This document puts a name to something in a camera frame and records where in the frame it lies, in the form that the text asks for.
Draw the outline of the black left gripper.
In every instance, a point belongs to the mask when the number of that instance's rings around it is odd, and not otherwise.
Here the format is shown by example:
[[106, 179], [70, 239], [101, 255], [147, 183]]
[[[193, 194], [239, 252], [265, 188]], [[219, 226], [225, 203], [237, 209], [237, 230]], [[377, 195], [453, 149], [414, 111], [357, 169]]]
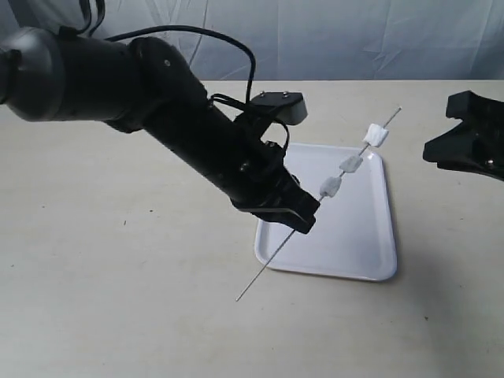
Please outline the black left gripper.
[[308, 233], [319, 202], [286, 169], [284, 157], [275, 142], [218, 138], [212, 142], [212, 184], [238, 211]]

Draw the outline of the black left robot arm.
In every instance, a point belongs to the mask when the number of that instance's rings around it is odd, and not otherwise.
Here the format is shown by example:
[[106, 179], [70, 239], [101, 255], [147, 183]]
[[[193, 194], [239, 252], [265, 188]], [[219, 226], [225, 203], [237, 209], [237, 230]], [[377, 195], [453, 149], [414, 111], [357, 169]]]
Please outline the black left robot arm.
[[1, 44], [1, 102], [27, 121], [101, 121], [145, 131], [245, 213], [307, 233], [319, 201], [284, 165], [271, 124], [300, 124], [298, 92], [239, 101], [209, 94], [182, 54], [153, 29], [108, 39], [22, 28]]

